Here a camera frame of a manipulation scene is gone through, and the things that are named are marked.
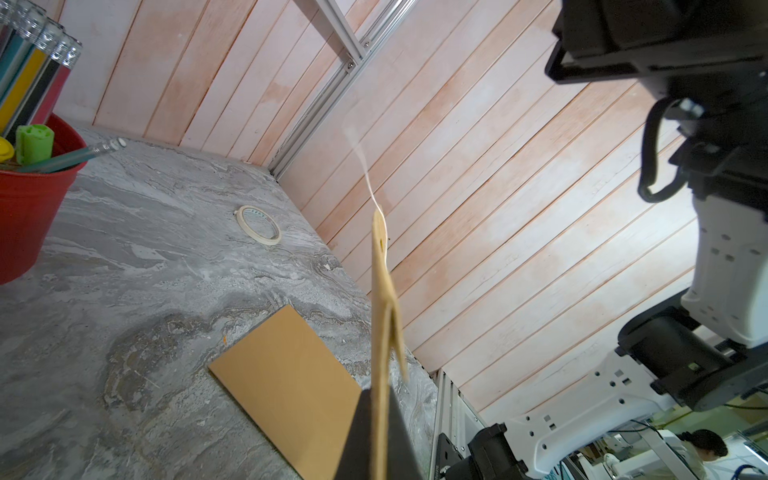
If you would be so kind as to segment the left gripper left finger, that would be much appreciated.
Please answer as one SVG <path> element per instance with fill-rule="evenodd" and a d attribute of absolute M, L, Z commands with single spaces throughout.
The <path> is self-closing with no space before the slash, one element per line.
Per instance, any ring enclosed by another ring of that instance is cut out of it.
<path fill-rule="evenodd" d="M 368 480 L 371 457 L 371 391 L 361 392 L 334 476 L 335 480 Z"/>

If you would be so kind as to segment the red pen holder cup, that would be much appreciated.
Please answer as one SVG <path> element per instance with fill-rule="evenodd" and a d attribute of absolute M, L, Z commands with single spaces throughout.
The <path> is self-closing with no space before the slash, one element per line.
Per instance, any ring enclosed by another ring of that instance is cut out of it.
<path fill-rule="evenodd" d="M 82 164 L 58 173 L 1 172 L 1 282 L 36 263 L 44 240 Z"/>

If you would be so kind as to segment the brown file bag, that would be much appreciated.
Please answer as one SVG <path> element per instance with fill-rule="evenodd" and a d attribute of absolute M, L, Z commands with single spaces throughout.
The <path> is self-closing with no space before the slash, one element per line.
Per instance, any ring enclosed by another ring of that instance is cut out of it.
<path fill-rule="evenodd" d="M 291 306 L 209 369 L 304 479 L 332 479 L 361 387 Z"/>
<path fill-rule="evenodd" d="M 386 479 L 389 473 L 391 400 L 390 360 L 396 359 L 402 377 L 407 376 L 401 306 L 387 263 L 388 226 L 375 197 L 367 159 L 358 132 L 346 126 L 344 134 L 360 162 L 363 179 L 373 204 L 371 224 L 372 350 L 370 381 L 370 463 L 371 479 Z"/>

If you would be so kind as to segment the masking tape roll on table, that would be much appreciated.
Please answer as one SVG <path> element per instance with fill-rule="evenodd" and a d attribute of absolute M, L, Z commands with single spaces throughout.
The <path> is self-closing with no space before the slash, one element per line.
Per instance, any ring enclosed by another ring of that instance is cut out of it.
<path fill-rule="evenodd" d="M 234 212 L 242 231 L 251 239 L 265 246 L 278 245 L 282 231 L 276 221 L 265 211 L 252 205 L 243 205 Z"/>

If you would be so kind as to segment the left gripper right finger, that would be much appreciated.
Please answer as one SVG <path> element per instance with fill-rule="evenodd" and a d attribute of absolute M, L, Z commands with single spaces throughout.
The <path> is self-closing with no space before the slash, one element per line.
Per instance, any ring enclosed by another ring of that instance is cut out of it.
<path fill-rule="evenodd" d="M 423 479 L 393 388 L 389 393 L 386 465 L 388 480 Z"/>

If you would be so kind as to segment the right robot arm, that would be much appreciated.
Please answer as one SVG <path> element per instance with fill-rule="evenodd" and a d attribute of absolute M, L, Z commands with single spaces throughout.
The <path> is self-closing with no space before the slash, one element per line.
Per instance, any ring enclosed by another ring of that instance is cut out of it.
<path fill-rule="evenodd" d="M 554 32 L 580 93 L 411 286 L 447 319 L 418 355 L 490 421 L 450 479 L 543 477 L 766 367 L 766 3 L 566 1 Z"/>

